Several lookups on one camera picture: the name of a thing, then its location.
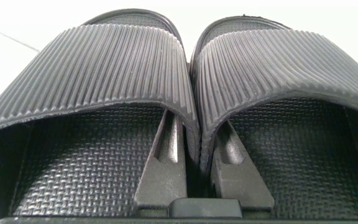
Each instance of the ribbed texture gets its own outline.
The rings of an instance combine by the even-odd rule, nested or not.
[[[61,33],[0,96],[0,128],[117,103],[178,114],[196,159],[199,127],[183,49],[169,32],[115,24]]]
[[[223,34],[237,31],[245,30],[259,30],[259,29],[290,29],[289,27],[280,24],[275,21],[271,21],[262,17],[252,17],[252,16],[233,16],[220,19],[213,22],[209,25],[201,37],[197,41],[197,46],[193,52],[193,59],[190,66],[190,78],[193,88],[195,88],[196,78],[198,76],[198,70],[195,69],[198,63],[198,55],[204,46],[213,40],[215,37],[218,37]]]
[[[169,27],[166,26],[163,22],[153,17],[149,17],[147,15],[142,15],[142,14],[115,16],[112,18],[103,19],[100,22],[98,22],[98,24],[124,24],[124,25],[135,24],[137,26],[158,27],[160,29],[170,32]]]
[[[216,128],[254,104],[274,97],[312,96],[358,109],[358,64],[318,34],[295,30],[224,34],[204,47],[197,66],[203,170]]]

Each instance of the black plastic piece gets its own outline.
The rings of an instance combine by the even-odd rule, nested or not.
[[[242,218],[240,203],[234,199],[182,198],[169,206],[171,218]]]
[[[274,199],[239,136],[226,122],[214,145],[211,183],[219,198],[233,198],[248,210],[272,210]]]
[[[175,199],[187,197],[183,143],[180,118],[166,111],[135,194],[138,210],[166,210]]]

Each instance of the rubber sandal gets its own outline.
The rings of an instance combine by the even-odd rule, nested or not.
[[[358,220],[358,64],[318,34],[222,21],[191,61],[216,196],[239,199],[246,219]]]
[[[0,96],[0,219],[164,217],[186,197],[184,139],[198,154],[199,138],[174,35],[122,24],[66,30]]]

